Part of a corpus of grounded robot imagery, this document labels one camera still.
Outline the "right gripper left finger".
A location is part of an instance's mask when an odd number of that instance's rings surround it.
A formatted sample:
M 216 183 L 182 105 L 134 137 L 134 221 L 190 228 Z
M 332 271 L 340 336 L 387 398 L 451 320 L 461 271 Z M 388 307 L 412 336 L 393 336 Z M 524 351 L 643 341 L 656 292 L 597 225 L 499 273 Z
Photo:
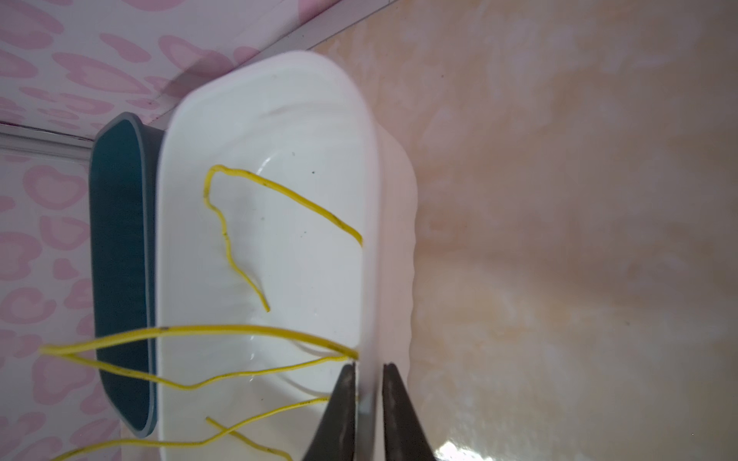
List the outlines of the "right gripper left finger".
M 345 365 L 307 449 L 304 461 L 352 461 L 356 448 L 357 373 Z

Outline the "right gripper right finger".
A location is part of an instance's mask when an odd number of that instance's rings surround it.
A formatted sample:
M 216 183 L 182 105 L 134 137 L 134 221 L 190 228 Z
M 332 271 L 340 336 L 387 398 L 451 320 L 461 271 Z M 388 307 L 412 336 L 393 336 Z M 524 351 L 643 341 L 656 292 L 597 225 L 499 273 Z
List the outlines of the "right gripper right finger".
M 434 452 L 394 363 L 382 367 L 382 414 L 386 461 L 435 461 Z

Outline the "white plastic tray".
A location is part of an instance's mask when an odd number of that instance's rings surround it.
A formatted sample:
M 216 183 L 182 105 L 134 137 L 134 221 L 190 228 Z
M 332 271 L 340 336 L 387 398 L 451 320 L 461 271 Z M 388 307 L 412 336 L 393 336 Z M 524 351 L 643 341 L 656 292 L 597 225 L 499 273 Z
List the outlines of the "white plastic tray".
M 311 52 L 242 68 L 184 99 L 158 178 L 164 327 L 260 325 L 359 352 L 363 403 L 411 368 L 416 177 L 352 79 Z M 165 460 L 301 459 L 342 364 L 253 334 L 158 341 Z

